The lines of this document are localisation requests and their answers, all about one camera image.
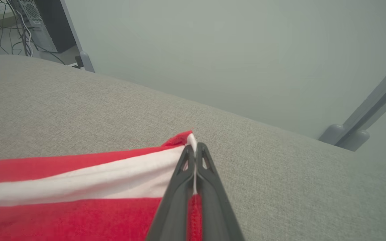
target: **floor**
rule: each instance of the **floor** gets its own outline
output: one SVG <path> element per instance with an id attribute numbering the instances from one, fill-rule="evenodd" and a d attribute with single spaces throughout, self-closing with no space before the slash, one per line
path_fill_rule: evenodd
<path id="1" fill-rule="evenodd" d="M 9 34 L 10 29 L 4 29 L 2 39 L 1 39 L 1 46 L 9 53 L 11 54 L 11 46 L 12 44 L 15 44 L 19 42 L 20 40 L 17 38 L 17 31 L 15 29 L 12 29 L 11 34 Z M 20 49 L 23 49 L 22 44 L 18 44 L 14 47 L 13 54 L 14 55 L 25 55 L 23 50 L 20 51 Z M 6 55 L 7 53 L 0 47 L 0 55 Z M 63 53 L 54 53 L 54 55 L 58 56 L 62 61 L 64 61 L 65 64 L 73 64 L 75 63 L 75 56 L 80 55 L 80 51 L 78 50 L 77 46 L 73 46 L 72 48 L 68 49 L 67 51 Z M 34 48 L 33 53 L 34 58 L 40 58 L 45 59 L 49 61 L 54 61 L 60 63 L 60 61 L 52 56 L 51 54 L 44 52 L 44 51 L 37 51 Z"/>

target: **red stripe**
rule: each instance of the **red stripe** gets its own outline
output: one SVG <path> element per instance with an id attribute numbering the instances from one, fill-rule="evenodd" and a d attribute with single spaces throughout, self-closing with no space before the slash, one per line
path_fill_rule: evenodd
<path id="1" fill-rule="evenodd" d="M 190 133 L 191 131 L 180 133 L 169 139 L 161 147 L 64 157 L 32 157 L 0 160 L 0 182 L 51 177 L 80 168 L 171 149 L 185 145 L 187 143 L 187 136 Z"/>
<path id="2" fill-rule="evenodd" d="M 201 240 L 202 237 L 201 204 L 197 198 L 193 196 L 189 202 L 190 215 L 194 216 L 190 219 L 191 240 Z M 143 241 L 160 200 L 92 199 L 0 207 L 0 240 Z"/>

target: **gray fabric surface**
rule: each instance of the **gray fabric surface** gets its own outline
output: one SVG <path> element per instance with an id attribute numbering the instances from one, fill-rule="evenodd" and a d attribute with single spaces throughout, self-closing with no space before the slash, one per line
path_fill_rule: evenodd
<path id="1" fill-rule="evenodd" d="M 205 142 L 248 240 L 386 240 L 386 173 L 355 153 L 50 61 L 0 55 L 0 159 Z"/>

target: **computer tower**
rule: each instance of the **computer tower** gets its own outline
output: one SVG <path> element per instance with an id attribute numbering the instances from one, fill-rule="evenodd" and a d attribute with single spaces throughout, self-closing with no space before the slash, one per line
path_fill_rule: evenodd
<path id="1" fill-rule="evenodd" d="M 29 23 L 25 24 L 30 26 L 32 40 L 38 46 L 60 53 L 75 45 L 60 0 L 18 0 L 18 3 L 28 18 Z"/>

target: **white cable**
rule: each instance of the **white cable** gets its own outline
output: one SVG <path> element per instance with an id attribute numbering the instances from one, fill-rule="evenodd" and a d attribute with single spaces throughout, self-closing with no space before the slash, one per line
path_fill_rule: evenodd
<path id="1" fill-rule="evenodd" d="M 20 18 L 22 19 L 22 22 L 23 22 L 23 26 L 25 26 L 25 29 L 28 30 L 28 32 L 29 32 L 28 44 L 29 44 L 29 49 L 31 49 L 31 57 L 32 57 L 32 55 L 34 53 L 34 49 L 31 46 L 31 36 L 32 36 L 31 35 L 31 31 L 29 31 L 28 27 L 26 26 L 25 21 L 23 20 L 23 15 L 19 11 L 17 11 L 17 10 L 16 10 L 16 12 L 19 13 Z"/>

